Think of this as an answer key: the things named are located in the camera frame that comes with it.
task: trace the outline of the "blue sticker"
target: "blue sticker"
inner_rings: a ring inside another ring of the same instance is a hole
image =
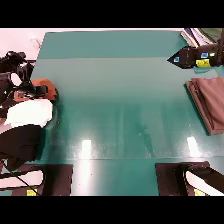
[[[174,62],[179,62],[179,59],[180,59],[179,57],[175,57]]]
[[[201,58],[207,58],[208,57],[208,53],[201,53]]]

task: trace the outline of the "yellow sticker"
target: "yellow sticker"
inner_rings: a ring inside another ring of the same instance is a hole
[[[198,67],[211,67],[209,59],[196,60],[196,64]]]
[[[27,190],[27,196],[37,196],[37,194],[33,190]]]
[[[198,189],[194,189],[195,196],[205,196],[205,193],[199,191]]]

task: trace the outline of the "table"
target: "table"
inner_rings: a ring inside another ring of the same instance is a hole
[[[47,33],[32,78],[49,78],[59,99],[35,163],[74,164],[71,195],[158,195],[157,162],[224,173],[224,135],[208,136],[184,87],[222,67],[167,62],[186,45],[176,31]]]

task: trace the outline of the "brown cloth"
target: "brown cloth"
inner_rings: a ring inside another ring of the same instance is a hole
[[[209,134],[224,133],[224,77],[193,78],[186,86]]]
[[[34,80],[32,80],[32,83],[34,86],[47,86],[48,87],[48,93],[43,97],[43,99],[56,100],[56,95],[57,95],[56,88],[49,79],[46,79],[46,78],[34,79]],[[29,98],[20,98],[18,96],[18,93],[15,92],[14,100],[16,102],[23,102],[23,101],[29,100]]]

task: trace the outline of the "wire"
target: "wire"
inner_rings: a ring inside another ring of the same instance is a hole
[[[0,163],[7,169],[5,163],[3,162],[3,160],[0,161]],[[21,182],[23,182],[27,187],[29,187],[31,190],[33,190],[37,195],[41,196],[33,187],[31,187],[29,184],[27,184],[24,180],[22,180],[21,178],[17,177],[14,175],[13,172],[9,171],[10,174],[12,174],[14,177],[16,177],[17,179],[19,179]]]

